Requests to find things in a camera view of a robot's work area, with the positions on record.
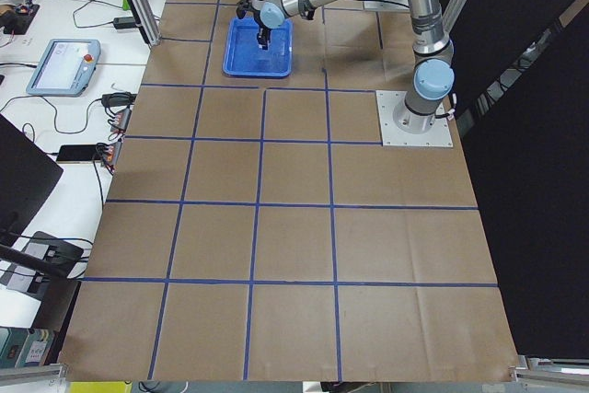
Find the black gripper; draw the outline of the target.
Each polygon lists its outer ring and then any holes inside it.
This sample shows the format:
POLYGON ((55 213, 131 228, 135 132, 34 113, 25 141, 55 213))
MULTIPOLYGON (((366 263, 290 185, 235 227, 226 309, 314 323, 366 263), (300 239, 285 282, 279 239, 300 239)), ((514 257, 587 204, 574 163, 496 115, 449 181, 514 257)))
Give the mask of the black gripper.
POLYGON ((248 12, 253 16, 255 22, 259 26, 259 31, 256 36, 258 45, 270 45, 271 43, 271 30, 266 28, 260 18, 261 9, 264 4, 264 0, 248 0, 248 12))

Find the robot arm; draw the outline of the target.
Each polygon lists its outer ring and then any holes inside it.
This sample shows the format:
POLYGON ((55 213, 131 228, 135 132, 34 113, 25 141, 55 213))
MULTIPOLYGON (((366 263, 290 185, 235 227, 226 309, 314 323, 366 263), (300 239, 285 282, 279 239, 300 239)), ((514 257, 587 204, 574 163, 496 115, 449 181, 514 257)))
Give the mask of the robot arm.
MULTIPOLYGON (((338 0, 241 0, 237 17, 252 14, 259 26, 258 43, 268 47, 271 31, 289 17, 313 18, 315 11, 338 0)), ((451 67, 453 43, 443 24, 439 0, 408 0, 414 34, 415 57, 412 85, 404 101, 393 111, 396 125, 406 133, 426 133, 434 123, 440 103, 453 88, 455 74, 451 67)))

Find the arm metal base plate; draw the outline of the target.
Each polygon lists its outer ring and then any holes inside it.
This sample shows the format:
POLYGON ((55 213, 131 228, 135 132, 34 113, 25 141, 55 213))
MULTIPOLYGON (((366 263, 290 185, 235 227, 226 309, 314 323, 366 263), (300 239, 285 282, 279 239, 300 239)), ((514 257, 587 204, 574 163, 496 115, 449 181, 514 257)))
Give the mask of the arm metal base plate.
POLYGON ((408 0, 363 0, 364 10, 375 12, 409 12, 408 0))
POLYGON ((447 119, 437 119, 436 113, 414 114, 406 107, 406 94, 406 91, 398 90, 375 92, 382 146, 452 148, 454 144, 447 119))

